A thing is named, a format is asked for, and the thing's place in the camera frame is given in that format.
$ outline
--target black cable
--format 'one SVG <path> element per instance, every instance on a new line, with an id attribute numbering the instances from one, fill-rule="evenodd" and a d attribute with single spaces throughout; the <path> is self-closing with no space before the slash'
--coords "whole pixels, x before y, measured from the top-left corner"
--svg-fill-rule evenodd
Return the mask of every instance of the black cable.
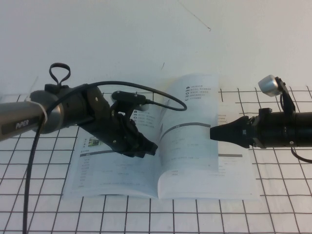
<path id="1" fill-rule="evenodd" d="M 52 76 L 52 78 L 54 77 L 55 79 L 54 78 L 53 79 L 57 81 L 57 78 L 53 74 L 51 74 L 51 76 Z M 50 115 L 50 113 L 54 110 L 54 108 L 56 108 L 59 104 L 64 102 L 70 96 L 72 96 L 72 95 L 74 95 L 76 93 L 80 93 L 82 91 L 85 91 L 87 89 L 100 86 L 100 85 L 124 85 L 124 86 L 130 86 L 130 87 L 143 89 L 143 90 L 146 90 L 146 91 L 150 91 L 150 92 L 162 95 L 162 96 L 164 96 L 166 98 L 169 98 L 169 99 L 171 99 L 173 101 L 176 101 L 177 103 L 181 104 L 183 106 L 183 108 L 171 107 L 171 106 L 163 105 L 161 103 L 154 102 L 154 101 L 149 101 L 148 104 L 158 105 L 158 106 L 161 106 L 161 107 L 164 107 L 164 108 L 167 108 L 167 109 L 171 109 L 171 110 L 174 110 L 174 111 L 185 111 L 187 109 L 187 106 L 186 106 L 186 104 L 183 101 L 175 98 L 174 96 L 172 96 L 170 94 L 164 93 L 162 91 L 159 91 L 159 90 L 147 87 L 147 86 L 134 84 L 134 83 L 130 83 L 130 82 L 125 82 L 125 81 L 102 81 L 102 82 L 96 82 L 96 83 L 92 83 L 92 84 L 85 84 L 85 85 L 79 86 L 76 89 L 74 89 L 74 90 L 70 91 L 69 93 L 67 93 L 66 95 L 62 96 L 61 98 L 59 98 L 57 101 L 55 101 L 46 110 L 47 116 Z M 35 138 L 34 138 L 33 146 L 31 148 L 30 155 L 29 155 L 29 160 L 28 160 L 28 164 L 27 164 L 27 173 L 26 173 L 26 179 L 25 179 L 25 193 L 24 193 L 24 208 L 23 208 L 23 234 L 27 234 L 27 215 L 28 215 L 28 200 L 29 200 L 29 188 L 30 188 L 31 170 L 32 170 L 32 166 L 33 166 L 33 161 L 34 161 L 34 157 L 35 157 L 35 152 L 36 152 L 36 147 L 37 147 L 37 144 L 38 144 L 39 136 L 40 136 L 40 134 L 41 134 L 41 132 L 43 130 L 44 121 L 45 121 L 45 119 L 44 119 L 44 115 L 43 115 L 41 120 L 40 120 L 40 122 L 39 122 L 39 127 L 37 129 L 37 132 L 36 132 L 36 135 L 35 135 Z"/>
<path id="2" fill-rule="evenodd" d="M 183 108 L 176 108 L 176 107 L 172 107 L 172 106 L 166 106 L 166 105 L 163 105 L 163 104 L 158 103 L 158 102 L 153 102 L 152 104 L 157 105 L 157 106 L 162 106 L 162 107 L 165 107 L 167 109 L 174 110 L 174 111 L 186 111 L 187 110 L 187 106 L 186 106 L 186 104 L 183 101 L 177 99 L 176 97 L 174 97 L 174 96 L 172 96 L 170 94 L 167 94 L 167 93 L 164 93 L 162 91 L 159 91 L 157 89 L 153 89 L 153 88 L 150 88 L 150 87 L 147 87 L 147 86 L 144 86 L 144 85 L 134 84 L 134 83 L 125 82 L 125 81 L 101 81 L 101 82 L 96 82 L 96 83 L 92 83 L 92 84 L 85 84 L 85 85 L 79 86 L 79 87 L 75 88 L 74 90 L 70 91 L 69 93 L 65 94 L 64 96 L 59 98 L 57 101 L 55 101 L 47 109 L 47 111 L 46 111 L 47 115 L 49 115 L 54 110 L 54 108 L 56 108 L 60 103 L 65 101 L 71 95 L 74 95 L 74 94 L 80 93 L 82 91 L 85 91 L 87 89 L 98 87 L 98 86 L 101 86 L 101 85 L 124 85 L 124 86 L 129 86 L 129 87 L 134 87 L 134 88 L 150 91 L 152 93 L 159 94 L 159 95 L 164 96 L 166 98 L 169 98 L 169 99 L 171 99 L 173 101 L 176 101 L 181 106 L 183 106 Z"/>
<path id="3" fill-rule="evenodd" d="M 293 147 L 291 147 L 291 152 L 292 152 L 292 155 L 295 156 L 297 159 L 301 160 L 301 161 L 304 161 L 304 162 L 307 162 L 307 163 L 312 163 L 312 160 L 311 159 L 306 159 L 304 157 L 300 157 L 293 149 Z"/>
<path id="4" fill-rule="evenodd" d="M 42 116 L 41 120 L 39 121 L 39 127 L 37 129 L 33 146 L 31 147 L 28 164 L 27 164 L 27 172 L 26 172 L 26 179 L 25 179 L 25 192 L 24 192 L 24 207 L 23 207 L 23 234 L 27 234 L 27 215 L 28 215 L 28 200 L 29 200 L 29 188 L 30 188 L 30 178 L 31 178 L 31 171 L 33 167 L 33 161 L 35 157 L 36 147 L 38 144 L 39 136 L 44 127 L 44 115 Z"/>

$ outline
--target white table surface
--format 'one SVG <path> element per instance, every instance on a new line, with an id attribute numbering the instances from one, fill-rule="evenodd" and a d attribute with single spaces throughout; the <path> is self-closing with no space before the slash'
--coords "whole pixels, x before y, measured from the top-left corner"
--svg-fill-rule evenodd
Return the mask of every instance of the white table surface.
<path id="1" fill-rule="evenodd" d="M 297 111 L 312 111 L 309 90 L 312 87 L 291 89 Z M 24 98 L 8 95 L 2 102 Z M 259 89 L 222 89 L 219 100 L 235 102 L 241 114 L 249 116 L 257 115 L 259 107 L 280 108 Z M 249 150 L 258 201 L 118 195 L 64 201 L 61 194 L 77 132 L 74 126 L 41 135 L 31 180 L 30 233 L 312 233 L 312 165 L 299 162 L 289 149 Z M 33 137 L 27 132 L 0 142 L 0 234 L 21 234 L 23 178 Z M 312 159 L 312 148 L 297 152 Z"/>

